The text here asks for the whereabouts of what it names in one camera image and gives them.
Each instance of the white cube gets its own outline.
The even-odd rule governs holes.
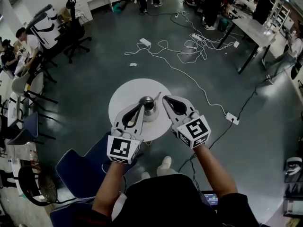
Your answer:
[[[177,127],[177,130],[177,137],[191,149],[206,142],[211,133],[209,125],[203,115]]]
[[[140,140],[129,140],[109,135],[107,156],[111,161],[131,164],[140,149],[140,144]]]

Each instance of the dark green floor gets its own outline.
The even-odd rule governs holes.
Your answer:
[[[149,12],[191,10],[180,1],[165,0],[160,8],[152,7],[149,2]],[[164,60],[154,58],[147,52],[124,56],[125,52],[136,51],[136,43],[143,37],[151,42],[153,52],[160,50],[157,46],[160,40],[168,40],[171,49],[186,51],[183,44],[189,39],[192,29],[172,23],[168,15],[140,16],[138,5],[132,2],[121,13],[96,11],[93,17],[94,20],[87,26],[87,34],[93,40],[84,44],[90,52],[76,51],[73,64],[68,64],[67,57],[61,53],[54,58],[58,68],[50,69],[58,83],[55,86],[47,83],[45,95],[59,104],[45,104],[51,111],[48,114],[57,121],[45,121],[43,131],[54,135],[57,140],[48,140],[45,145],[38,146],[42,162],[55,166],[71,148],[80,155],[85,154],[110,131],[108,104],[112,94],[123,83],[137,78],[156,80],[173,95],[189,99],[205,115],[212,129],[207,145],[230,125],[219,107],[208,105],[203,92],[193,81],[172,70]],[[193,13],[189,18],[194,24],[199,24],[200,18]],[[189,25],[181,16],[177,21]],[[199,29],[207,38],[217,40],[223,37],[219,31],[205,31],[201,26]],[[174,52],[162,52],[161,56],[194,77],[206,90],[211,103],[222,104],[225,110],[238,115],[255,85],[264,77],[259,64],[261,54],[241,75],[236,71],[244,64],[253,47],[254,44],[240,40],[237,49],[233,46],[222,51],[207,49],[207,60],[199,58],[194,64],[181,64]],[[130,67],[131,62],[138,66]],[[233,175],[239,191],[248,195],[260,222],[269,219],[281,204],[284,161],[295,152],[297,137],[302,129],[301,109],[291,82],[285,74],[280,74],[273,86],[264,85],[258,90],[258,96],[254,96],[242,112],[240,124],[231,127],[211,150]],[[166,155],[172,156],[172,167],[178,169],[191,154],[191,150],[167,132],[155,140],[152,147],[144,149],[144,156],[127,174],[128,185],[138,181],[143,171],[155,175],[156,167]],[[201,190],[210,190],[197,159],[194,165]],[[190,164],[182,172],[192,177]]]

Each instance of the screen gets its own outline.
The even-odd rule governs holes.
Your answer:
[[[213,206],[213,205],[218,205],[218,197],[216,194],[211,193],[211,194],[204,194],[207,202]]]

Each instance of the round white table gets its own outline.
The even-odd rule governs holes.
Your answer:
[[[117,114],[126,107],[138,103],[144,96],[155,98],[160,92],[157,102],[159,115],[153,122],[143,122],[141,132],[144,142],[159,138],[171,126],[171,120],[168,118],[162,103],[163,96],[171,95],[171,93],[165,86],[155,80],[135,79],[120,86],[113,94],[108,106],[111,124],[114,125]]]

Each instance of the black table leg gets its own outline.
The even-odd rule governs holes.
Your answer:
[[[247,61],[245,62],[245,64],[244,64],[242,67],[240,67],[240,68],[238,69],[238,74],[241,74],[241,73],[244,71],[245,67],[247,67],[248,63],[249,63],[250,60],[253,58],[253,56],[254,56],[254,54],[256,53],[256,51],[257,51],[258,48],[259,48],[259,46],[256,45],[255,48],[253,49],[251,55],[249,56],[249,58],[248,58]]]
[[[224,38],[219,43],[217,49],[219,49],[221,47],[221,45],[224,43],[224,41],[227,39],[227,37],[229,36],[229,34],[232,32],[233,28],[235,28],[235,27],[236,27],[236,24],[232,24],[231,28],[227,31],[226,35],[224,36]]]
[[[270,45],[269,45],[269,46],[266,48],[265,53],[264,53],[264,55],[263,55],[262,59],[264,59],[264,58],[265,58],[265,56],[266,56],[266,54],[267,54],[267,52],[268,52],[269,48],[270,48]]]

